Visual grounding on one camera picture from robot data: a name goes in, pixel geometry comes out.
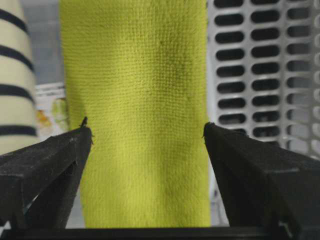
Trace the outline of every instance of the microfiber cloth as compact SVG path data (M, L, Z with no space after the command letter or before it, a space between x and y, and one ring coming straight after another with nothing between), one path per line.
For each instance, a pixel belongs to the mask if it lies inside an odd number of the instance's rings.
M86 226L208 227L206 1L61 0L60 21Z
M38 142L35 74L19 0L0 0L0 155Z

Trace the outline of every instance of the cream striped cloth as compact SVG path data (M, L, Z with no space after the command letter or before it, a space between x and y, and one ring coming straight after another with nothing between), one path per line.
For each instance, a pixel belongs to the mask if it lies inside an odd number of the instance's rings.
M0 155L38 141L35 75L19 0L0 0Z

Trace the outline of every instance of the rectangular hole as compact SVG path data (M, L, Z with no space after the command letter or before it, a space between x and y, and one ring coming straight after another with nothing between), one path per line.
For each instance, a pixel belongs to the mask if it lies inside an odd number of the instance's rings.
M275 74L279 71L279 64L277 62L256 63L251 70L256 75Z
M246 116L242 113L228 114L219 117L219 123L222 125L242 124L246 121Z
M310 79L306 77L290 77L286 81L289 88L308 88L310 86Z
M275 90L279 88L279 81L275 78L255 80L252 83L252 88L255 91Z
M222 99L218 102L218 107L220 109L239 109L246 105L246 101L243 98L228 98Z
M286 116L289 120L304 124L310 120L308 111L304 109L291 109L287 112Z
M310 45L308 43L292 43L286 48L291 55L310 53Z
M301 60L289 61L286 67L290 72L305 72L310 70L309 62Z
M275 137L280 134L280 129L277 126L256 127L253 129L253 135L257 138Z
M288 126L287 133L291 136L294 136L294 137L308 138L309 137L309 128L306 125L294 124L294 125Z
M298 20L298 19L307 19L309 17L309 8L308 7L299 7L291 8L287 12L289 19Z
M287 29L287 34L292 38L302 38L310 35L310 27L305 26L291 26Z
M278 111L259 111L253 114L252 119L257 122L274 122L280 118Z

